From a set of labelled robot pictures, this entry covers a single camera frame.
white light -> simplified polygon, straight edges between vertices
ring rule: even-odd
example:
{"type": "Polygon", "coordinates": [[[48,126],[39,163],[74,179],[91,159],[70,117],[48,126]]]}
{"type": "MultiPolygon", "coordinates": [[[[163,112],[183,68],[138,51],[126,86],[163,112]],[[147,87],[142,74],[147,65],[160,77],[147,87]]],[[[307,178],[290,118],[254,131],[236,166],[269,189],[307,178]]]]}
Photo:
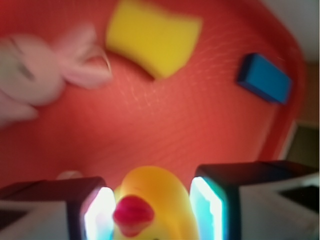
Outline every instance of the white light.
{"type": "Polygon", "coordinates": [[[209,240],[208,238],[222,240],[224,236],[223,201],[202,177],[195,177],[192,180],[190,202],[194,215],[197,218],[200,238],[203,240],[209,240]],[[204,201],[208,202],[207,206],[209,206],[209,208],[206,208],[204,201]]]}
{"type": "Polygon", "coordinates": [[[112,240],[114,231],[113,213],[116,209],[114,192],[102,187],[84,214],[88,240],[112,240]]]}

red tray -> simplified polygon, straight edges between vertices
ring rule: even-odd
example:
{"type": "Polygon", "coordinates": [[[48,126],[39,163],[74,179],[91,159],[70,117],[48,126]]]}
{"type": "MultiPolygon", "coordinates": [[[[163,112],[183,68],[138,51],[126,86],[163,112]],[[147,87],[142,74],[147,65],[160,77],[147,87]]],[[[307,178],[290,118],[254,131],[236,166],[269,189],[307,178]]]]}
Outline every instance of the red tray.
{"type": "MultiPolygon", "coordinates": [[[[65,170],[102,176],[116,187],[131,169],[165,167],[189,186],[207,163],[275,160],[302,103],[305,69],[288,31],[257,0],[155,0],[203,17],[188,64],[154,82],[136,64],[108,53],[113,81],[97,90],[68,85],[40,117],[0,131],[0,187],[54,179],[65,170]],[[236,84],[244,55],[258,52],[293,80],[287,105],[236,84]]],[[[83,21],[99,43],[116,0],[0,1],[0,35],[31,33],[49,43],[83,21]]]]}

yellow sponge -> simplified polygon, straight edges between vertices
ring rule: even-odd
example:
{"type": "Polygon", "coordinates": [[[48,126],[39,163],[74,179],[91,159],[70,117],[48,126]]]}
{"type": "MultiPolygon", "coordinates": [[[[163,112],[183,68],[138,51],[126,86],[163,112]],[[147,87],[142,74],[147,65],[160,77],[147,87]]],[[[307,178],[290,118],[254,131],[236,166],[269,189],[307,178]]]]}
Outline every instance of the yellow sponge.
{"type": "Polygon", "coordinates": [[[201,18],[139,0],[121,0],[106,31],[106,47],[163,79],[187,63],[201,28],[201,18]]]}

yellow rubber duck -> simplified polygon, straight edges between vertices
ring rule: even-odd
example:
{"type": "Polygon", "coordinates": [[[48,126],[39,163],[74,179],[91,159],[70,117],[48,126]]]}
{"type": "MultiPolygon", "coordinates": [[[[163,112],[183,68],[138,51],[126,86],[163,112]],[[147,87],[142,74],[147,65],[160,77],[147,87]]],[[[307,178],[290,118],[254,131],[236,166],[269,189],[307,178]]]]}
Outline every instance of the yellow rubber duck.
{"type": "Polygon", "coordinates": [[[197,240],[188,191],[171,172],[156,166],[129,172],[115,190],[114,240],[197,240]]]}

red beak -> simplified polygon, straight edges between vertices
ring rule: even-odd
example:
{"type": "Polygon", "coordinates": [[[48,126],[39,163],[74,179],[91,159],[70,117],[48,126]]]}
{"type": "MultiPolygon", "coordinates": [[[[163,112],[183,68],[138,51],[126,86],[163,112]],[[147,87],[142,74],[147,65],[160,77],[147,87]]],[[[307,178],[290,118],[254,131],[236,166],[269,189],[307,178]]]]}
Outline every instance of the red beak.
{"type": "Polygon", "coordinates": [[[146,201],[138,196],[130,195],[118,202],[113,220],[124,236],[132,238],[148,227],[154,216],[152,207],[146,201]]]}

